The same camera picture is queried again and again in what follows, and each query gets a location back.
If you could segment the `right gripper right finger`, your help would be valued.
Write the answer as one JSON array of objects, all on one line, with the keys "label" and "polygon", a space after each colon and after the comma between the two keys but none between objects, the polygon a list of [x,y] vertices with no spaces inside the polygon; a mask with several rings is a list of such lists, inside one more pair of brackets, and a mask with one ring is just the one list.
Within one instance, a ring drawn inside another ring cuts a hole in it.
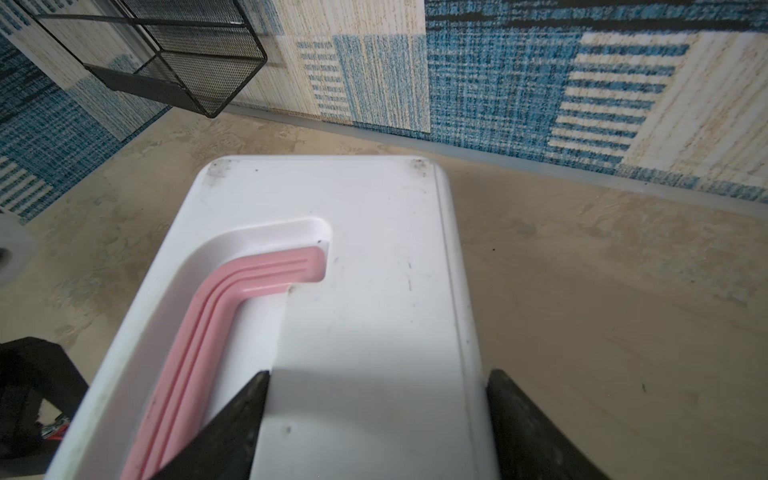
[{"label": "right gripper right finger", "polygon": [[503,370],[486,396],[502,479],[608,479]]}]

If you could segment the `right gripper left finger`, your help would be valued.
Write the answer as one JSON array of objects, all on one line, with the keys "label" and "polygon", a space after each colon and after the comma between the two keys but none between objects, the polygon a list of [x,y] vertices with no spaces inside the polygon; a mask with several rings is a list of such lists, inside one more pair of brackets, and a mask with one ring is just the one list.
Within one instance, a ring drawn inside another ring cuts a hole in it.
[{"label": "right gripper left finger", "polygon": [[260,371],[154,480],[241,479],[251,475],[270,381]]}]

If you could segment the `white and blue toolbox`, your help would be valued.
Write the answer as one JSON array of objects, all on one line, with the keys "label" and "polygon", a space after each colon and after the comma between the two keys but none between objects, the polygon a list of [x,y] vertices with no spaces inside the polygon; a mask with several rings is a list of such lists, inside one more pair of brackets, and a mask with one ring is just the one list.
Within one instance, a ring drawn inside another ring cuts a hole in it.
[{"label": "white and blue toolbox", "polygon": [[149,478],[261,370],[252,479],[498,477],[440,166],[204,167],[47,475]]}]

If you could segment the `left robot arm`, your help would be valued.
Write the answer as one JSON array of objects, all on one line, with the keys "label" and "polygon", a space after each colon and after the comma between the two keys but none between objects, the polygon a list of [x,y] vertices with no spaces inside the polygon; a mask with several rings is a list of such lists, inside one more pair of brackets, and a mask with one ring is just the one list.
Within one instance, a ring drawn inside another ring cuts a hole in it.
[{"label": "left robot arm", "polygon": [[63,435],[43,433],[43,402],[74,418],[88,383],[62,346],[25,337],[1,345],[1,477],[45,473]]}]

